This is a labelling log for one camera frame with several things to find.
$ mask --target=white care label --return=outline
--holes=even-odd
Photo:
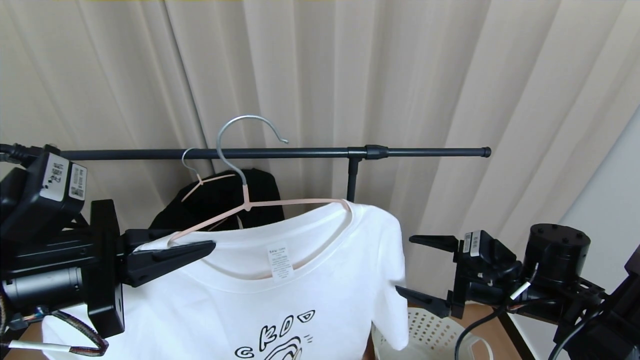
[[[476,230],[471,235],[471,250],[469,255],[471,256],[480,256],[480,234],[481,230]]]
[[[53,201],[62,201],[65,198],[68,171],[69,160],[55,154],[49,154],[44,178],[42,179],[40,196]]]
[[[469,252],[471,250],[471,235],[473,233],[465,234],[465,246],[462,248],[462,252]]]
[[[69,196],[74,199],[84,200],[86,191],[86,167],[78,164],[71,165],[71,183],[69,184]]]
[[[271,274],[275,282],[293,277],[293,266],[291,266],[291,260],[289,260],[289,251],[286,243],[279,242],[268,246],[267,253],[269,254]]]

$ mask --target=white wall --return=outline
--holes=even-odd
[[[582,277],[608,293],[624,280],[624,264],[640,243],[640,107],[589,184],[561,220],[591,238]],[[554,347],[556,327],[523,316],[513,317],[538,359]],[[568,359],[566,352],[560,359]]]

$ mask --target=clothes rail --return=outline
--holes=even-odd
[[[62,151],[61,156],[72,161],[83,160],[179,160],[185,149],[142,149],[142,150],[80,150]],[[309,159],[346,158],[349,159],[347,197],[355,200],[358,164],[362,160],[383,158],[424,158],[441,156],[478,156],[488,158],[489,147],[480,148],[389,148],[382,145],[361,147],[300,147],[269,149],[223,149],[228,159]],[[219,159],[216,149],[193,149],[185,154],[185,159]]]

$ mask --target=curtain fold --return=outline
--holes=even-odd
[[[5,1],[0,140],[214,148],[254,113],[291,147],[490,146],[488,159],[363,161],[356,201],[393,213],[405,238],[485,229],[521,256],[640,104],[638,19],[636,1]],[[248,121],[223,146],[287,145]],[[346,195],[346,160],[234,163],[272,172],[284,199]],[[84,165],[89,200],[114,199],[122,229],[194,178],[179,161]],[[451,258],[405,252],[409,286],[443,295]]]

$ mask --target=qr code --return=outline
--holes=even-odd
[[[78,189],[75,186],[71,186],[71,194],[72,195],[76,195],[76,196],[80,196],[80,197],[84,197],[84,190]]]

